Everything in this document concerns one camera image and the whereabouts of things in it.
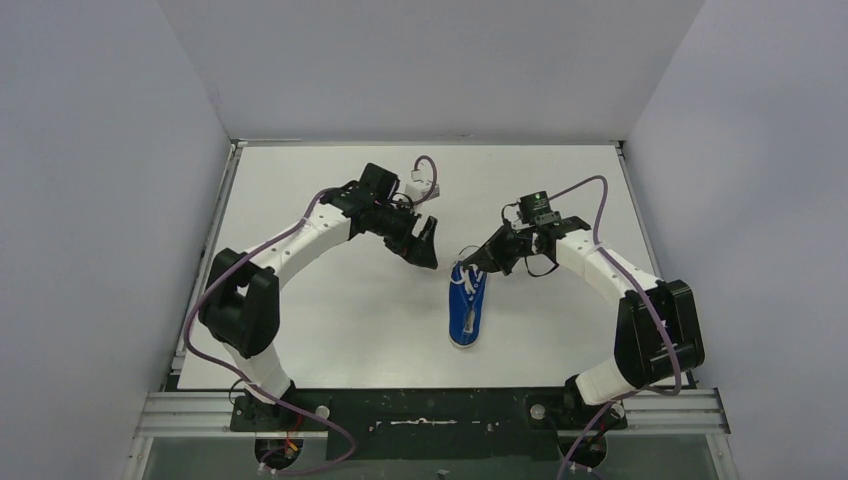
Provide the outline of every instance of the white table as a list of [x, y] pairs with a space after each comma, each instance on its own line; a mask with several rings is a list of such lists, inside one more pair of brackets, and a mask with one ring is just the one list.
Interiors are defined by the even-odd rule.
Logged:
[[[480, 338], [464, 350], [448, 341], [447, 293], [457, 253], [481, 244], [498, 228], [503, 205], [542, 189], [553, 194], [595, 174], [605, 175], [610, 184], [601, 238], [637, 267], [652, 271], [611, 145], [248, 146], [215, 251], [261, 243], [302, 216], [315, 192], [359, 178], [368, 162], [405, 181], [422, 154], [439, 169], [441, 197], [421, 210], [439, 219], [439, 269], [412, 267], [379, 237], [367, 234], [298, 274], [281, 293], [281, 326], [274, 342], [298, 387], [559, 386], [608, 358], [617, 309], [568, 271], [535, 279], [520, 264], [509, 277], [491, 276]], [[563, 216], [579, 215], [592, 224], [600, 194], [599, 184], [589, 184], [553, 206]], [[535, 267], [539, 271], [546, 265]], [[202, 351], [229, 361], [199, 323], [192, 340]], [[227, 389], [235, 379], [187, 354], [179, 388]]]

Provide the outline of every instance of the shoe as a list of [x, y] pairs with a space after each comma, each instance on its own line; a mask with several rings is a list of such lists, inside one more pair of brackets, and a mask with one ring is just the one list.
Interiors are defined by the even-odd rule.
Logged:
[[487, 278], [486, 272], [478, 271], [476, 265], [473, 265], [470, 271], [462, 268], [459, 261], [453, 265], [448, 289], [448, 333], [456, 347], [470, 347], [480, 335]]

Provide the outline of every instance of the glass panel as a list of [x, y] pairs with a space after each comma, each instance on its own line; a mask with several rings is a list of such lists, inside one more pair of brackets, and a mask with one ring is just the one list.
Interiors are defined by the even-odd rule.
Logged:
[[[615, 436], [608, 438], [608, 456], [598, 467], [606, 480], [717, 480], [710, 449], [703, 435]], [[322, 463], [325, 440], [311, 439], [291, 467]], [[486, 460], [348, 461], [327, 472], [303, 478], [318, 479], [553, 479], [558, 462], [533, 462], [525, 457]], [[145, 480], [257, 479], [253, 439], [157, 438], [150, 451]], [[596, 478], [576, 473], [567, 478]]]

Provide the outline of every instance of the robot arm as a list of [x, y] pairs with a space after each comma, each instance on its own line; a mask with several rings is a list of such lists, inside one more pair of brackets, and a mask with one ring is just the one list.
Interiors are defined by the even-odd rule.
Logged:
[[[277, 398], [282, 398], [292, 386], [273, 343], [280, 326], [279, 293], [324, 252], [360, 233], [372, 232], [382, 236], [386, 247], [408, 263], [438, 267], [433, 245], [437, 220], [428, 217], [419, 234], [413, 235], [421, 216], [409, 201], [392, 200], [397, 185], [394, 173], [368, 164], [359, 181], [327, 190], [300, 229], [257, 254], [216, 289], [202, 307], [201, 323], [224, 344], [236, 366], [251, 380], [252, 385], [246, 387], [257, 400], [273, 404], [256, 394], [253, 385]], [[405, 196], [416, 202], [425, 188], [431, 190], [426, 182], [413, 181], [407, 185]], [[218, 253], [207, 287], [245, 255], [230, 249]]]
[[[518, 201], [519, 221], [504, 224], [463, 266], [509, 275], [519, 258], [545, 255], [583, 278], [602, 297], [618, 306], [613, 355], [566, 381], [567, 393], [585, 405], [599, 405], [673, 375], [662, 339], [641, 297], [621, 272], [598, 251], [589, 225], [578, 217], [563, 219], [551, 210], [547, 194]], [[606, 249], [645, 290], [663, 319], [683, 370], [704, 361], [694, 297], [682, 281], [664, 282], [639, 270]]]

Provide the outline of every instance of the white wall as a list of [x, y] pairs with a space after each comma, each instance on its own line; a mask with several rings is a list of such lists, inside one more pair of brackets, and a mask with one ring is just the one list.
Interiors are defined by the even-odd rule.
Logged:
[[625, 154], [743, 478], [845, 478], [848, 3], [707, 0]]
[[228, 140], [155, 1], [0, 3], [0, 477], [117, 478]]
[[159, 0], [237, 138], [624, 138], [703, 0]]

